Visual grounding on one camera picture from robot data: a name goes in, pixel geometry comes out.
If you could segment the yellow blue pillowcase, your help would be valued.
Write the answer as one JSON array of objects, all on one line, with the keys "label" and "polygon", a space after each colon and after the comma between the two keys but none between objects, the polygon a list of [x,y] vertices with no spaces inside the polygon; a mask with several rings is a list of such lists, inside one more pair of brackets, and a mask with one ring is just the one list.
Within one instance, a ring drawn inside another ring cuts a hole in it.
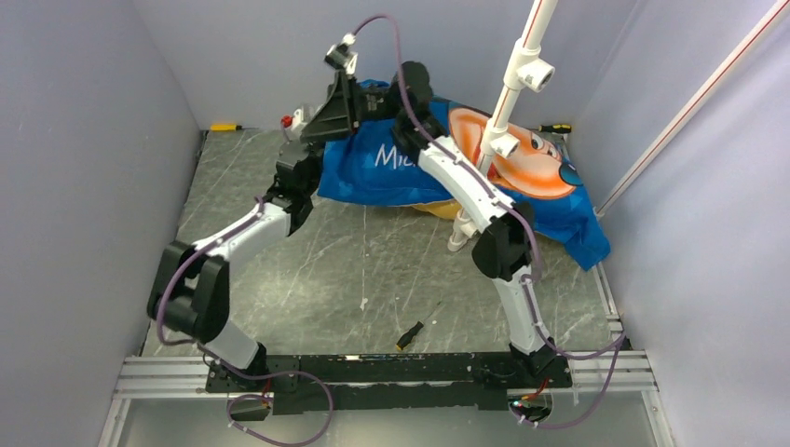
[{"label": "yellow blue pillowcase", "polygon": [[365,206],[455,201],[479,234],[472,257],[489,278],[511,279],[538,259],[536,235],[562,243],[583,269],[611,246],[575,167],[539,133],[510,127],[513,151],[481,172],[486,114],[396,82],[341,74],[300,131],[324,149],[321,197]]}]

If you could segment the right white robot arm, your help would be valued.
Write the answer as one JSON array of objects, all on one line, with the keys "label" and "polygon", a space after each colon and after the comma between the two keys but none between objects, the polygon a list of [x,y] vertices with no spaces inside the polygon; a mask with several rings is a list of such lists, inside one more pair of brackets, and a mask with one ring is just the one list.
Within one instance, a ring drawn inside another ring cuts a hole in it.
[{"label": "right white robot arm", "polygon": [[388,88],[364,88],[350,69],[333,68],[326,100],[302,130],[301,141],[340,141],[356,135],[365,122],[391,121],[397,149],[437,181],[480,232],[471,256],[498,292],[510,329],[514,376],[524,386],[538,385],[559,353],[534,294],[538,248],[532,208],[496,189],[463,155],[430,110],[432,90],[422,63],[403,63]]}]

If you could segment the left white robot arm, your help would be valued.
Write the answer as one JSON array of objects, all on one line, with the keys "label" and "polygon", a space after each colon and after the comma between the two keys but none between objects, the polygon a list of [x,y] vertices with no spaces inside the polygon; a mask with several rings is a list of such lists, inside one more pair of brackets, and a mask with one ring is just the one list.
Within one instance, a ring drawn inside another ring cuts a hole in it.
[{"label": "left white robot arm", "polygon": [[266,382],[266,347],[230,318],[231,269],[302,227],[313,211],[323,152],[317,142],[284,143],[273,183],[250,211],[209,237],[165,248],[146,308],[162,345],[198,346],[243,390]]}]

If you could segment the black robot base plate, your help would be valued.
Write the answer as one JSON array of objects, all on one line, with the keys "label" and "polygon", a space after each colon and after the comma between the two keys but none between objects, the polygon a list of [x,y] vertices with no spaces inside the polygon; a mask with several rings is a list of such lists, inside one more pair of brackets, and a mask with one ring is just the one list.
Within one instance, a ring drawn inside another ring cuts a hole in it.
[{"label": "black robot base plate", "polygon": [[504,411],[519,391],[569,388],[567,359],[541,348],[531,360],[510,351],[270,355],[269,380],[239,377],[214,362],[205,389],[210,394],[268,390],[275,415],[338,411],[474,407]]}]

